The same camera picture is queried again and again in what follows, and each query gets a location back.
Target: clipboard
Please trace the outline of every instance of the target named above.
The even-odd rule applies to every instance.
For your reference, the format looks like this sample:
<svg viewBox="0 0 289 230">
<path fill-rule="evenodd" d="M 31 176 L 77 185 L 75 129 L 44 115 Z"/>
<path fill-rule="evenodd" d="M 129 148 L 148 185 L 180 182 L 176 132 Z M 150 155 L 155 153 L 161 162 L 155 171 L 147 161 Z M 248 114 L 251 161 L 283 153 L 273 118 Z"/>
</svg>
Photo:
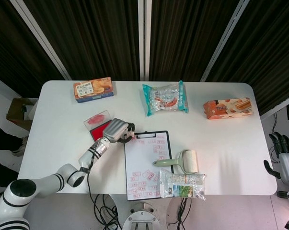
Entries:
<svg viewBox="0 0 289 230">
<path fill-rule="evenodd" d="M 172 158 L 168 131 L 135 133 L 124 148 L 127 201 L 160 198 L 159 171 L 173 173 L 173 166 L 153 162 Z"/>
</svg>

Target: curtain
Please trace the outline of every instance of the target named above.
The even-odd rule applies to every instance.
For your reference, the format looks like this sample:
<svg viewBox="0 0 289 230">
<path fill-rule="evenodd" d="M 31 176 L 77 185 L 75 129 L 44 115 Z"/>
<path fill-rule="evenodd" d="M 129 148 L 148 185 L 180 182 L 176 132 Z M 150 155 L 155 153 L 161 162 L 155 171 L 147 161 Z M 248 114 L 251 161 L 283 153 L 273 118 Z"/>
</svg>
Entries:
<svg viewBox="0 0 289 230">
<path fill-rule="evenodd" d="M 238 0 L 154 0 L 150 80 L 199 81 Z"/>
<path fill-rule="evenodd" d="M 251 0 L 207 81 L 248 83 L 261 115 L 289 98 L 289 1 Z"/>
<path fill-rule="evenodd" d="M 25 0 L 74 80 L 138 81 L 136 0 Z"/>
<path fill-rule="evenodd" d="M 0 80 L 22 97 L 38 97 L 46 81 L 62 79 L 10 1 L 0 0 Z"/>
</svg>

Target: snack box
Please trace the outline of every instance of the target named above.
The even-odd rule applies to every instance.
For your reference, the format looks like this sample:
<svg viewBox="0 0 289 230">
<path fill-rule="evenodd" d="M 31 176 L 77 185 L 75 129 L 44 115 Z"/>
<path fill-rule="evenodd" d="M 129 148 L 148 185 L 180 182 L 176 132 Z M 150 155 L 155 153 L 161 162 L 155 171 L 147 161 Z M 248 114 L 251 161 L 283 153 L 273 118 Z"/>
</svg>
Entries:
<svg viewBox="0 0 289 230">
<path fill-rule="evenodd" d="M 243 117 L 253 114 L 249 98 L 208 101 L 204 105 L 207 119 Z"/>
<path fill-rule="evenodd" d="M 99 78 L 74 84 L 77 102 L 87 102 L 114 95 L 111 78 Z"/>
</svg>

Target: green handle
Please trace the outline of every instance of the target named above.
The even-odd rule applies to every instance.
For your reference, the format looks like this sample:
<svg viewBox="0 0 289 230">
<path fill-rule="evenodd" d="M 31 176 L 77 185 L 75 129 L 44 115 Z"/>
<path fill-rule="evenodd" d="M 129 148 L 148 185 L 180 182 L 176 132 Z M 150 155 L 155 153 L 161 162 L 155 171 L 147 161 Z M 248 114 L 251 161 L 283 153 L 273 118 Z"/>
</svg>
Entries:
<svg viewBox="0 0 289 230">
<path fill-rule="evenodd" d="M 178 159 L 167 159 L 167 160 L 158 160 L 158 161 L 154 161 L 153 165 L 157 166 L 157 167 L 165 167 L 165 166 L 170 166 L 173 164 L 181 164 L 180 162 L 180 158 Z"/>
</svg>

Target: plastic bag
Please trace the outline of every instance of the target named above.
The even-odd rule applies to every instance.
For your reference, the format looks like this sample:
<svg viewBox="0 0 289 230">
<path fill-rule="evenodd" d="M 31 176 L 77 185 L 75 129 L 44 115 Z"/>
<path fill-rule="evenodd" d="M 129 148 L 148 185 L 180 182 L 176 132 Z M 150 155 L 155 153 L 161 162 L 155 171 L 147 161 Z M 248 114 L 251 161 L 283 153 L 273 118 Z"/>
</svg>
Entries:
<svg viewBox="0 0 289 230">
<path fill-rule="evenodd" d="M 167 170 L 160 170 L 160 196 L 167 197 L 204 197 L 205 174 L 175 175 Z"/>
<path fill-rule="evenodd" d="M 146 104 L 148 105 L 148 116 L 159 110 L 179 110 L 188 113 L 183 81 L 180 80 L 176 84 L 162 87 L 142 86 Z"/>
</svg>

